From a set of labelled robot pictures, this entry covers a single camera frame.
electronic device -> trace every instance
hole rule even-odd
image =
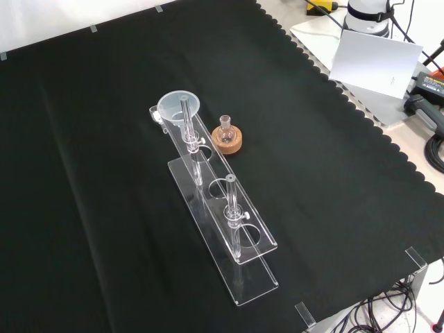
[[[411,94],[421,95],[430,103],[444,107],[444,80],[420,72]]]
[[[444,173],[444,161],[439,155],[440,147],[444,143],[444,115],[438,107],[421,95],[410,96],[404,106],[407,112],[416,113],[425,125],[435,132],[424,147],[424,156],[435,170]]]
[[[312,0],[311,3],[307,3],[307,16],[322,16],[324,15],[323,12],[321,12],[319,9],[317,9],[315,6],[318,6],[319,8],[322,8],[325,12],[331,13],[332,11],[335,11],[339,8],[339,5],[337,2],[328,1],[328,0]]]

cable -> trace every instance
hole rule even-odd
[[[399,319],[399,317],[401,316],[402,313],[410,311],[413,309],[415,309],[415,325],[413,327],[413,332],[415,332],[415,328],[416,328],[416,299],[415,299],[415,295],[413,294],[413,290],[411,288],[411,283],[412,281],[410,281],[410,277],[409,276],[407,279],[405,279],[404,282],[396,282],[395,285],[390,289],[390,291],[399,291],[397,293],[394,294],[387,294],[384,293],[384,296],[382,297],[378,297],[378,298],[368,298],[367,300],[363,300],[361,301],[358,305],[354,306],[350,312],[342,319],[342,321],[340,321],[336,327],[332,330],[332,333],[336,333],[336,331],[339,329],[339,327],[341,327],[341,329],[337,332],[337,333],[344,333],[345,332],[345,328],[350,320],[350,316],[352,315],[353,312],[354,315],[354,320],[356,325],[353,326],[352,328],[350,328],[348,330],[348,333],[358,333],[358,332],[365,332],[365,333],[382,333],[383,331],[387,330],[397,319]],[[395,305],[392,302],[392,298],[394,297],[398,297],[398,296],[405,296],[402,306],[398,307],[397,305]],[[376,320],[374,311],[373,311],[373,303],[375,301],[378,300],[383,300],[383,299],[387,299],[399,312],[398,314],[384,327],[380,327],[379,323]],[[361,324],[358,320],[357,320],[357,312],[359,311],[359,309],[364,306],[367,305],[367,309],[368,309],[368,317],[369,317],[369,324]]]
[[[396,18],[392,15],[391,16],[391,20],[392,22],[395,24],[396,28],[398,28],[399,31],[401,31],[401,33],[406,37],[407,41],[412,43],[412,44],[416,44],[406,33],[405,31],[402,30],[400,24],[398,23],[398,21],[396,20]],[[424,51],[422,52],[422,54],[424,56],[426,56],[431,62],[433,62],[433,64],[436,66],[436,68],[438,68],[438,70],[442,73],[442,75],[444,75],[444,71],[441,67],[439,67],[439,65],[436,63],[435,60],[433,60],[432,58],[430,58],[430,55],[428,55],[427,53],[425,53]]]
[[[439,147],[443,144],[444,138],[435,134],[425,144],[424,155],[429,164],[441,173],[444,173],[444,161],[439,157]]]
[[[430,282],[429,284],[438,284],[438,283],[440,283],[440,282],[442,282],[442,281],[444,281],[444,275],[443,275],[442,278],[439,279],[438,281]]]
[[[337,24],[337,26],[339,28],[341,28],[341,30],[343,29],[342,24],[340,24],[333,16],[331,16],[328,12],[326,12],[325,10],[323,10],[321,7],[319,7],[318,5],[315,5],[314,3],[312,3],[310,0],[305,0],[305,2],[309,3],[310,5],[312,5],[313,7],[315,7],[317,10],[319,10],[321,13],[323,13],[324,15],[327,15],[334,23]]]
[[[405,0],[404,0],[403,2],[394,3],[394,4],[391,6],[391,10],[393,10],[395,6],[403,5],[404,3],[405,3]],[[391,39],[391,40],[393,39],[393,25],[394,25],[394,23],[391,22],[391,31],[390,31],[390,39]]]
[[[411,19],[413,17],[413,7],[415,7],[415,0],[411,0],[410,19],[409,19],[409,25],[407,26],[407,30],[405,31],[406,35],[409,33],[410,30]]]

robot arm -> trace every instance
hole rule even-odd
[[[392,12],[389,0],[349,0],[344,29],[388,37]]]

power tool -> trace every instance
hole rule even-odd
[[[325,1],[325,0],[311,0],[312,3],[317,5],[318,7],[325,10],[325,12],[328,12],[329,14],[338,9],[339,5],[337,2],[333,1]],[[308,16],[323,16],[324,13],[318,10],[315,6],[311,5],[310,3],[307,3],[307,15]]]

clear funnel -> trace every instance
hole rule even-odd
[[[184,96],[188,97],[191,117],[194,117],[199,110],[200,101],[197,96],[191,92],[184,90],[169,92],[163,96],[157,104],[157,111],[160,113],[160,116],[181,128],[185,125],[184,114],[180,103],[180,99]]]

